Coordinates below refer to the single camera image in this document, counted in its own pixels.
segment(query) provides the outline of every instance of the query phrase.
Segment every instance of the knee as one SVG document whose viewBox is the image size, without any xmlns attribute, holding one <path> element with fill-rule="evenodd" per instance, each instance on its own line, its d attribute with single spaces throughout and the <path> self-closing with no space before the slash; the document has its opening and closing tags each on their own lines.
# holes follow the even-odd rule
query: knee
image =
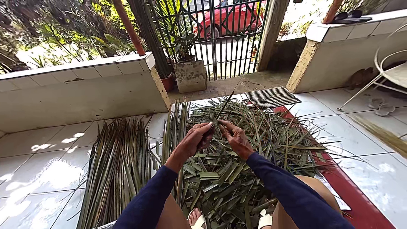
<svg viewBox="0 0 407 229">
<path fill-rule="evenodd" d="M 341 209 L 338 205 L 338 202 L 335 199 L 335 196 L 329 189 L 318 179 L 309 176 L 295 175 L 302 182 L 310 186 L 314 191 L 316 191 L 333 209 L 341 213 Z"/>
</svg>

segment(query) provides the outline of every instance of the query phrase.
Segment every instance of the person's left hand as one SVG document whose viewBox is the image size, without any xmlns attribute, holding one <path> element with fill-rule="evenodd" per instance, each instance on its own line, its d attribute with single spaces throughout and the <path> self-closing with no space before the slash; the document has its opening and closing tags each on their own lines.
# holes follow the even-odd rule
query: person's left hand
<svg viewBox="0 0 407 229">
<path fill-rule="evenodd" d="M 175 172 L 178 172 L 185 161 L 195 155 L 197 150 L 205 149 L 212 140 L 214 128 L 213 123 L 195 124 L 186 134 L 184 139 L 177 145 L 171 156 L 165 163 Z"/>
</svg>

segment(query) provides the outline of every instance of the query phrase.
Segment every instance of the white tiled floor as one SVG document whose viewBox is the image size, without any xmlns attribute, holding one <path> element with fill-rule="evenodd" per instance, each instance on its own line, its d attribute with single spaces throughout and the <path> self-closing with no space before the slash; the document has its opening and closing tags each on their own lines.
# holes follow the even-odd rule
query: white tiled floor
<svg viewBox="0 0 407 229">
<path fill-rule="evenodd" d="M 295 96 L 302 103 L 286 107 L 308 119 L 305 123 L 323 128 L 315 135 L 318 141 L 341 141 L 328 147 L 337 154 L 332 157 L 396 228 L 405 228 L 407 160 L 354 123 L 350 116 L 359 115 L 402 135 L 407 132 L 407 102 L 374 91 L 356 98 L 343 112 L 337 111 L 352 93 L 335 89 L 298 94 Z M 375 96 L 385 98 L 397 110 L 390 117 L 376 116 L 367 107 L 369 98 Z M 233 98 L 242 100 L 246 96 Z M 193 103 L 206 104 L 208 100 Z M 137 118 L 144 123 L 151 118 L 150 147 L 157 141 L 162 143 L 167 113 Z M 81 208 L 85 186 L 74 193 L 72 190 L 88 170 L 89 150 L 97 138 L 98 125 L 102 127 L 103 121 L 18 132 L 0 139 L 0 229 L 76 228 L 79 215 L 75 214 Z M 343 158 L 353 155 L 358 157 Z"/>
<path fill-rule="evenodd" d="M 376 205 L 396 228 L 406 228 L 407 214 L 407 160 L 393 149 L 380 142 L 351 117 L 357 115 L 391 131 L 397 136 L 407 133 L 407 101 L 390 97 L 381 91 L 367 91 L 356 97 L 342 110 L 340 107 L 356 91 L 346 89 L 325 90 L 295 95 L 303 101 L 291 108 L 291 113 L 310 119 L 323 128 L 314 137 L 319 142 L 341 141 L 329 144 L 335 154 L 331 155 L 345 173 Z M 396 107 L 388 117 L 380 117 L 367 107 L 369 99 L 382 97 L 386 103 Z M 357 155 L 355 159 L 344 156 Z"/>
</svg>

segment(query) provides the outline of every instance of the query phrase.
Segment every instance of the white sandal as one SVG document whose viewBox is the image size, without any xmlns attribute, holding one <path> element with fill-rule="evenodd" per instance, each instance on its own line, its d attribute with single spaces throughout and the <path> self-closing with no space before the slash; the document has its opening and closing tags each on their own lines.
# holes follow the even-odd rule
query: white sandal
<svg viewBox="0 0 407 229">
<path fill-rule="evenodd" d="M 195 210 L 195 208 L 189 212 L 187 220 L 189 220 L 189 216 L 191 213 Z M 191 229 L 206 229 L 206 221 L 205 221 L 205 216 L 201 211 L 201 216 L 198 217 L 197 221 L 195 222 L 194 225 L 191 225 Z"/>
<path fill-rule="evenodd" d="M 266 209 L 261 210 L 260 215 L 261 217 L 258 221 L 258 229 L 272 225 L 273 217 L 270 214 L 267 214 Z"/>
<path fill-rule="evenodd" d="M 375 111 L 374 113 L 378 116 L 386 117 L 388 116 L 391 112 L 395 111 L 396 107 L 389 105 L 389 104 L 381 104 L 379 106 L 379 109 Z"/>
<path fill-rule="evenodd" d="M 371 98 L 368 107 L 377 110 L 384 102 L 383 98 Z"/>
</svg>

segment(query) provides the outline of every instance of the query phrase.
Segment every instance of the chair leg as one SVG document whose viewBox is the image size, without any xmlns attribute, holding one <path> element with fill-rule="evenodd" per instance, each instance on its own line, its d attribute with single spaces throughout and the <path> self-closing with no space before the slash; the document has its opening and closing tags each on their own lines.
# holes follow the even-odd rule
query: chair leg
<svg viewBox="0 0 407 229">
<path fill-rule="evenodd" d="M 365 91 L 368 87 L 370 87 L 376 80 L 378 80 L 381 77 L 381 74 L 376 76 L 372 81 L 370 81 L 366 86 L 364 86 L 358 93 L 356 93 L 354 96 L 352 96 L 348 101 L 346 101 L 341 107 L 337 108 L 337 110 L 342 111 L 342 108 L 348 104 L 352 99 L 354 99 L 356 96 L 361 94 L 363 91 Z"/>
<path fill-rule="evenodd" d="M 383 84 L 385 81 L 387 80 L 387 78 L 384 78 L 381 82 L 380 82 L 380 84 Z M 379 85 L 376 85 L 376 86 L 374 86 L 374 90 L 376 90 L 376 88 L 378 88 L 379 87 Z"/>
</svg>

